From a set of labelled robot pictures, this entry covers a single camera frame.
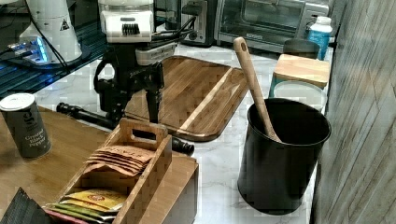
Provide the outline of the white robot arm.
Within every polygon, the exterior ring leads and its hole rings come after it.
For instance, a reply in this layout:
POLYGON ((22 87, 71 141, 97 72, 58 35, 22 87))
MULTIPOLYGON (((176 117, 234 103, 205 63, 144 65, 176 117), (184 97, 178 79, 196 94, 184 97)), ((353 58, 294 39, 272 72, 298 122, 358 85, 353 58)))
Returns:
POLYGON ((93 78, 106 115, 97 123, 115 128, 132 96, 144 90, 148 118, 158 121, 163 59, 174 54, 180 32, 155 31, 153 0, 98 0, 106 52, 93 78))

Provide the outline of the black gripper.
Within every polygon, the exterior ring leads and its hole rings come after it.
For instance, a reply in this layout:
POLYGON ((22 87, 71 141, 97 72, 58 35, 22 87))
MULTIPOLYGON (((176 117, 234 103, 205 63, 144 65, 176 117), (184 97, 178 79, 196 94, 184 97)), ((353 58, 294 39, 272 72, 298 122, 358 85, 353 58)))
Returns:
POLYGON ((146 92, 149 121, 158 122, 163 64, 139 65, 134 45, 109 44, 96 68, 93 86, 100 97, 100 108, 106 112, 109 129, 117 127, 132 96, 142 90, 146 92))

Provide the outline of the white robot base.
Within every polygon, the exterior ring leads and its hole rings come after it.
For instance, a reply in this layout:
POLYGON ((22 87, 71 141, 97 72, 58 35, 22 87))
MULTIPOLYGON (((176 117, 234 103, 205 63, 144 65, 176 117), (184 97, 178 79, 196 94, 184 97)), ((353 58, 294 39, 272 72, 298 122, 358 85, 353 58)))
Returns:
POLYGON ((18 58, 43 67, 68 67, 87 60, 90 49, 78 41, 67 0, 23 0, 30 25, 7 48, 18 58))

